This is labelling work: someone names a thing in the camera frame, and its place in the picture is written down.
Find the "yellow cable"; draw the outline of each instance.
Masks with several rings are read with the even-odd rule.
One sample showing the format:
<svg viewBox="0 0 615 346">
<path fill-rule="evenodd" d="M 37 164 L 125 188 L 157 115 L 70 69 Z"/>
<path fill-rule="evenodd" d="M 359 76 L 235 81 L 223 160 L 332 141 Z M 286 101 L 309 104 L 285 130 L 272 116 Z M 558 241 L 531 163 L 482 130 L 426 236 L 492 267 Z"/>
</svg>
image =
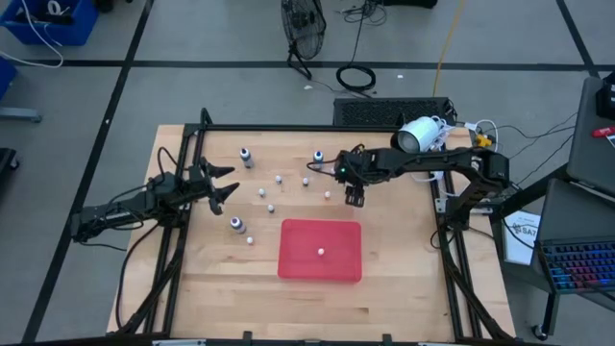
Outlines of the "yellow cable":
<svg viewBox="0 0 615 346">
<path fill-rule="evenodd" d="M 435 97 L 435 92 L 438 90 L 438 80 L 440 79 L 440 68 L 442 67 L 442 62 L 444 61 L 444 56 L 446 56 L 446 52 L 449 50 L 449 46 L 451 45 L 451 38 L 453 38 L 453 32 L 457 26 L 457 22 L 461 17 L 461 12 L 463 12 L 463 7 L 465 6 L 465 0 L 459 0 L 459 5 L 457 6 L 457 10 L 455 11 L 455 18 L 453 18 L 453 24 L 451 24 L 451 29 L 449 30 L 449 35 L 446 37 L 446 43 L 444 43 L 444 47 L 442 47 L 442 55 L 440 56 L 440 61 L 438 62 L 438 68 L 435 71 L 435 81 L 433 82 L 433 94 L 431 97 Z"/>
</svg>

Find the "small bottle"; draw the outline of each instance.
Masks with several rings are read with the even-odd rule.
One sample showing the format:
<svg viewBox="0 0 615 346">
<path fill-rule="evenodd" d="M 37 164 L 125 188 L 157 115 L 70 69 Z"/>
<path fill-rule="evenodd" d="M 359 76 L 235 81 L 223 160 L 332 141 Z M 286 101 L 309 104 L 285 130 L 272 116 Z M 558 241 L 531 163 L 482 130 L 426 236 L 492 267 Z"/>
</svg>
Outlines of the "small bottle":
<svg viewBox="0 0 615 346">
<path fill-rule="evenodd" d="M 231 219 L 231 227 L 233 227 L 234 231 L 237 232 L 238 235 L 246 233 L 246 225 L 244 225 L 243 221 L 241 221 L 238 217 Z"/>
<path fill-rule="evenodd" d="M 246 168 L 254 167 L 254 161 L 252 161 L 252 155 L 250 154 L 250 150 L 246 148 L 241 148 L 241 150 L 239 151 L 239 156 L 241 157 L 243 165 L 246 166 Z"/>
<path fill-rule="evenodd" d="M 323 155 L 323 152 L 321 152 L 320 150 L 316 151 L 314 153 L 314 163 L 315 163 L 314 168 L 322 169 L 324 159 L 325 159 L 325 156 Z"/>
</svg>

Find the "keyboard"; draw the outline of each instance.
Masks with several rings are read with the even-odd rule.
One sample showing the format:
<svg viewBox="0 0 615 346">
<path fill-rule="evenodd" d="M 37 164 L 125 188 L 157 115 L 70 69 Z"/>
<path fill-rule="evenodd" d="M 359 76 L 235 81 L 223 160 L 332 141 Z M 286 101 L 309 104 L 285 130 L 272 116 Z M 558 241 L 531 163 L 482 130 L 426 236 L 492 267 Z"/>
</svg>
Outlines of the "keyboard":
<svg viewBox="0 0 615 346">
<path fill-rule="evenodd" d="M 335 99 L 334 125 L 402 126 L 421 116 L 438 115 L 454 125 L 455 111 L 445 97 Z"/>
<path fill-rule="evenodd" d="M 582 282 L 604 291 L 615 290 L 615 239 L 569 243 L 561 241 L 541 242 L 546 255 L 546 261 L 541 257 L 541 262 L 545 270 L 548 268 L 557 292 L 566 294 L 595 291 Z"/>
</svg>

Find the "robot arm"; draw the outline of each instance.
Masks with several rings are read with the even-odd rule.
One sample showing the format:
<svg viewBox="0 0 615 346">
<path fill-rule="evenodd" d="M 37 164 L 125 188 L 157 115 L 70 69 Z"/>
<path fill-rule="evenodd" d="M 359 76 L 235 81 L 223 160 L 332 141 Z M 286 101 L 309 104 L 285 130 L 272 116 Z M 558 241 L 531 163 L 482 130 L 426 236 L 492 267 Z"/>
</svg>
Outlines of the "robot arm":
<svg viewBox="0 0 615 346">
<path fill-rule="evenodd" d="M 346 204 L 363 207 L 364 186 L 388 182 L 408 172 L 455 171 L 470 184 L 444 207 L 447 224 L 467 229 L 470 210 L 481 199 L 508 187 L 508 158 L 484 148 L 457 148 L 444 152 L 409 154 L 397 149 L 366 150 L 359 144 L 342 150 L 335 160 L 334 177 L 346 186 Z"/>
<path fill-rule="evenodd" d="M 165 172 L 150 179 L 145 186 L 129 190 L 124 194 L 141 190 L 134 197 L 118 200 L 118 195 L 101 206 L 86 207 L 71 216 L 71 235 L 74 241 L 86 242 L 98 236 L 105 229 L 156 219 L 160 225 L 178 227 L 182 222 L 181 209 L 190 202 L 208 197 L 211 211 L 222 214 L 220 204 L 237 189 L 239 183 L 216 188 L 211 178 L 220 178 L 234 171 L 233 167 L 216 167 L 200 158 L 199 163 L 190 166 L 188 179 Z"/>
</svg>

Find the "red tray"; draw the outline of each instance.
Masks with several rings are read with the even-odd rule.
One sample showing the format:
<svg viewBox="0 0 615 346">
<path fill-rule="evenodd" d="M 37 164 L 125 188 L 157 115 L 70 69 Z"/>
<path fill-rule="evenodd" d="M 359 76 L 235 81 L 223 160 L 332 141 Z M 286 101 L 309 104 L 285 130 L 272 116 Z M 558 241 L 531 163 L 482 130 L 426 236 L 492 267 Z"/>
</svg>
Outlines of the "red tray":
<svg viewBox="0 0 615 346">
<path fill-rule="evenodd" d="M 354 221 L 285 219 L 278 276 L 358 283 L 361 280 L 361 225 Z"/>
</svg>

